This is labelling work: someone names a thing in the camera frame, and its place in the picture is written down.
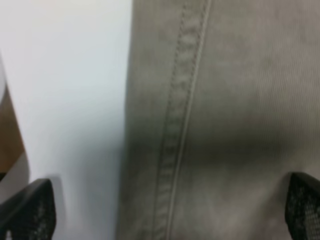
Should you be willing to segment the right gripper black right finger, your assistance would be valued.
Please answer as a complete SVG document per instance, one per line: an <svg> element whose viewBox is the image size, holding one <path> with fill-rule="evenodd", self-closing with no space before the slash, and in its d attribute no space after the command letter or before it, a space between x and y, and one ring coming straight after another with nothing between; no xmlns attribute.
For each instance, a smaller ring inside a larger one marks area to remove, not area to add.
<svg viewBox="0 0 320 240"><path fill-rule="evenodd" d="M320 181L303 172L290 176L285 223L293 240L320 238Z"/></svg>

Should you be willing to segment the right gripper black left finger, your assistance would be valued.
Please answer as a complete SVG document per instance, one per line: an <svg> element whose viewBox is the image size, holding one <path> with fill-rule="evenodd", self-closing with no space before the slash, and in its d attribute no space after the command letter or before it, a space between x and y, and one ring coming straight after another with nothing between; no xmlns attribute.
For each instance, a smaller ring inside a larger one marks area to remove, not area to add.
<svg viewBox="0 0 320 240"><path fill-rule="evenodd" d="M2 240L51 240L56 228L52 182L37 179L0 205Z"/></svg>

